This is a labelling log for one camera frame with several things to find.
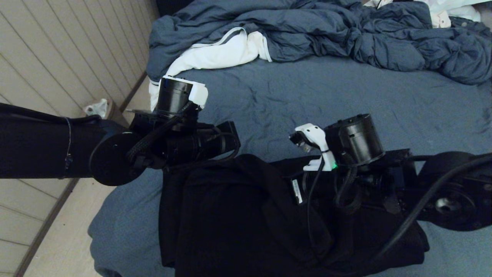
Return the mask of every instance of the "floor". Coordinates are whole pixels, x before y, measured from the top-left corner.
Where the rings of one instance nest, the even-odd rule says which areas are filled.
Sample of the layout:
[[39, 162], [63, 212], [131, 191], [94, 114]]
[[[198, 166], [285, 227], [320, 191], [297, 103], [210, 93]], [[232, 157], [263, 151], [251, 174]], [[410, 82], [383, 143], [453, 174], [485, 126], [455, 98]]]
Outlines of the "floor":
[[[149, 80], [131, 100], [127, 109], [149, 109]], [[133, 113], [124, 112], [129, 122]], [[89, 252], [91, 238], [87, 229], [114, 187], [94, 179], [80, 179], [61, 208], [57, 218], [29, 265], [25, 277], [97, 277]]]

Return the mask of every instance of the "crumpled blanket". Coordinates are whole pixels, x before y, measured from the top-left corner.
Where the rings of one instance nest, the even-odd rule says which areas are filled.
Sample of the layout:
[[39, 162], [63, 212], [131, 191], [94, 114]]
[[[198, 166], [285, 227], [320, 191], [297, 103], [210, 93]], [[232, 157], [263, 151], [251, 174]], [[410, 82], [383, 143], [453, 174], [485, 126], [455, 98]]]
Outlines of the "crumpled blanket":
[[159, 81], [192, 44], [217, 41], [234, 27], [267, 37], [274, 62], [333, 55], [384, 69], [435, 70], [463, 84], [492, 76], [490, 30], [471, 21], [433, 29], [423, 2], [375, 9], [359, 0], [197, 0], [154, 22], [149, 77]]

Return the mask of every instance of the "black cable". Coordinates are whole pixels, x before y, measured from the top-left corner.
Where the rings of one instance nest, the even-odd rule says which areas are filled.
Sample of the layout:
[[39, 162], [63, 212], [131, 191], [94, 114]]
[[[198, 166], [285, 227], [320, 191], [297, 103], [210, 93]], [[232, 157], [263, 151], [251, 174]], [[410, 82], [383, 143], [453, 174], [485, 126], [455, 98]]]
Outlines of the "black cable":
[[131, 163], [135, 156], [142, 150], [147, 149], [154, 141], [159, 139], [166, 131], [173, 127], [178, 121], [183, 117], [183, 113], [188, 111], [192, 107], [193, 102], [189, 101], [186, 103], [174, 116], [169, 119], [166, 123], [160, 125], [159, 127], [148, 133], [143, 139], [139, 140], [127, 153], [126, 159]]
[[[354, 159], [349, 153], [345, 153], [343, 157], [347, 164], [349, 165], [354, 164]], [[349, 167], [347, 176], [343, 181], [343, 185], [339, 190], [337, 190], [337, 193], [335, 195], [335, 207], [341, 209], [346, 214], [355, 213], [362, 204], [361, 202], [362, 194], [359, 189], [357, 190], [357, 193], [354, 199], [352, 200], [352, 202], [349, 204], [345, 204], [347, 194], [350, 192], [352, 185], [354, 184], [355, 178], [357, 178], [357, 171], [358, 171], [357, 167]]]
[[359, 266], [357, 270], [339, 270], [339, 271], [331, 271], [331, 274], [337, 276], [349, 276], [360, 273], [360, 271], [369, 269], [371, 266], [375, 264], [389, 249], [391, 249], [398, 240], [400, 240], [403, 235], [408, 231], [408, 229], [415, 222], [420, 212], [424, 209], [427, 203], [431, 200], [434, 194], [445, 184], [447, 181], [454, 178], [456, 175], [467, 171], [469, 169], [492, 163], [492, 154], [487, 154], [482, 158], [475, 159], [466, 164], [460, 165], [450, 171], [448, 171], [445, 175], [441, 176], [436, 182], [434, 182], [429, 190], [423, 195], [420, 201], [415, 205], [410, 214], [406, 217], [406, 219], [400, 224], [398, 229], [393, 233], [393, 235], [386, 241], [386, 243], [366, 262]]
[[309, 211], [311, 210], [311, 198], [312, 198], [312, 193], [314, 191], [314, 188], [316, 187], [316, 185], [318, 184], [318, 179], [319, 179], [319, 176], [321, 175], [321, 172], [323, 171], [323, 167], [325, 166], [325, 160], [323, 159], [323, 157], [321, 157], [321, 163], [319, 165], [319, 168], [318, 168], [318, 171], [316, 172], [316, 176], [314, 177], [314, 181], [311, 185], [311, 188], [309, 189], [309, 194], [307, 195], [307, 210], [306, 210], [306, 219], [307, 219], [307, 235], [309, 236], [309, 243], [311, 244], [311, 250], [314, 254], [314, 256], [316, 257], [316, 259], [318, 260], [319, 263], [321, 263], [321, 259], [320, 257], [318, 256], [318, 252], [316, 252], [316, 247], [314, 245], [314, 239], [312, 237], [312, 231], [311, 231], [311, 218], [310, 218], [310, 214], [309, 214]]
[[65, 176], [68, 175], [68, 170], [70, 169], [70, 165], [73, 162], [72, 153], [71, 153], [71, 149], [72, 149], [72, 123], [70, 122], [70, 118], [68, 118], [68, 117], [66, 117], [65, 120], [66, 120], [66, 123], [68, 125], [68, 147], [66, 149], [65, 167], [64, 167], [64, 171], [63, 171], [64, 173], [63, 173], [62, 179], [65, 179]]
[[424, 162], [428, 159], [433, 157], [433, 155], [418, 155], [418, 156], [410, 156], [406, 159], [404, 159], [405, 162], [411, 161], [411, 162]]
[[168, 168], [168, 171], [169, 172], [175, 172], [175, 171], [182, 171], [182, 170], [191, 170], [191, 169], [201, 168], [201, 167], [211, 167], [211, 166], [216, 166], [218, 164], [221, 164], [221, 163], [224, 163], [224, 162], [227, 162], [229, 160], [234, 159], [234, 157], [239, 153], [239, 149], [240, 149], [238, 137], [232, 133], [218, 133], [208, 140], [210, 141], [210, 140], [216, 139], [218, 137], [232, 137], [234, 139], [234, 144], [235, 144], [234, 151], [229, 156], [224, 157], [222, 159], [218, 159], [218, 160], [208, 160], [208, 161], [199, 162], [199, 163], [193, 162], [193, 163], [188, 163], [188, 164], [184, 164], [184, 165], [173, 166], [173, 167]]
[[[0, 103], [0, 113], [10, 113], [10, 114], [20, 115], [32, 119], [48, 121], [52, 123], [66, 124], [65, 117], [59, 117], [44, 112], [39, 112], [39, 111], [17, 107], [9, 104], [3, 104], [3, 103]], [[77, 125], [77, 124], [87, 123], [93, 120], [100, 120], [100, 119], [101, 117], [99, 115], [91, 115], [87, 117], [73, 118], [70, 119], [70, 122], [72, 123], [72, 125]]]

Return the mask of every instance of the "beige wall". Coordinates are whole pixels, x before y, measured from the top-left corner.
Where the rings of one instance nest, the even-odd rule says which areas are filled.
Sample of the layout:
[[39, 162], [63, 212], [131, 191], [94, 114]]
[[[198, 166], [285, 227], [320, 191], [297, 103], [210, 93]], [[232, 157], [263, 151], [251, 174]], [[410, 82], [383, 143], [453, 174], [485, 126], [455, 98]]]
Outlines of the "beige wall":
[[[145, 71], [153, 0], [0, 0], [0, 102], [78, 117]], [[0, 276], [12, 276], [68, 180], [0, 179]]]

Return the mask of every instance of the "black pants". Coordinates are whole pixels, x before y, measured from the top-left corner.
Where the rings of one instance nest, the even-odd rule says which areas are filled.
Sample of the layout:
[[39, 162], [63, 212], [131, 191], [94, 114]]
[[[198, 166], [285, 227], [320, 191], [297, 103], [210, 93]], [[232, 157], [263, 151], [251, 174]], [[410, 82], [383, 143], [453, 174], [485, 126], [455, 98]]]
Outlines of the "black pants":
[[[281, 178], [306, 159], [268, 164], [242, 155], [224, 166], [164, 176], [159, 238], [164, 266], [176, 276], [335, 276], [369, 259], [402, 215], [361, 208], [345, 215], [318, 200], [310, 213], [292, 201]], [[420, 264], [427, 238], [415, 223], [376, 264], [353, 276]]]

